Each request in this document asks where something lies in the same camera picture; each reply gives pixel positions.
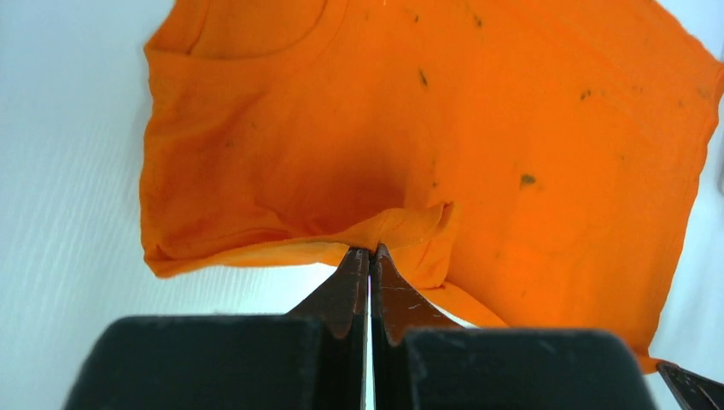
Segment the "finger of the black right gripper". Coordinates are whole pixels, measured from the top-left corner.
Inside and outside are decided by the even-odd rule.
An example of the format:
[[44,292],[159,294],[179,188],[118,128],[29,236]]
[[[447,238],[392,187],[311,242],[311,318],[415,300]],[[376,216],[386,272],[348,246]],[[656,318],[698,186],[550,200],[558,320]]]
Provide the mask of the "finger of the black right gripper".
[[657,363],[656,369],[682,409],[723,410],[723,383],[668,361]]

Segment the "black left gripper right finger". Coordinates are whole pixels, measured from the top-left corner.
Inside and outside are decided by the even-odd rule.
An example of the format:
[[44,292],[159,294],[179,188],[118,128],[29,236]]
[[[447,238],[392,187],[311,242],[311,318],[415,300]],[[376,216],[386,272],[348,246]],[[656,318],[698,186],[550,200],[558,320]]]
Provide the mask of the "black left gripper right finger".
[[465,328],[401,276],[385,245],[371,258],[379,409],[652,409],[639,365],[590,329]]

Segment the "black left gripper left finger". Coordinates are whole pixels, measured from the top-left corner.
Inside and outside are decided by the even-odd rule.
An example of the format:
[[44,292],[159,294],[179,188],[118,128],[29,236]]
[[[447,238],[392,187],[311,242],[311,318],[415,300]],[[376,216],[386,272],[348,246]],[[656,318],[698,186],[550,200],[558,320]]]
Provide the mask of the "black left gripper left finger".
[[68,409],[361,409],[370,254],[350,249],[283,315],[129,316],[97,339]]

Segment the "orange t shirt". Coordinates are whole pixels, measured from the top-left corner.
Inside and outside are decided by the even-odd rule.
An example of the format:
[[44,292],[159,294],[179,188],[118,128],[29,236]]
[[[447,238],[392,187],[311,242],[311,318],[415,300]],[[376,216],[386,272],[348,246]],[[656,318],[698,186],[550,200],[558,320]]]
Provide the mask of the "orange t shirt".
[[723,93],[659,3],[178,1],[144,52],[156,276],[384,244],[462,319],[654,371]]

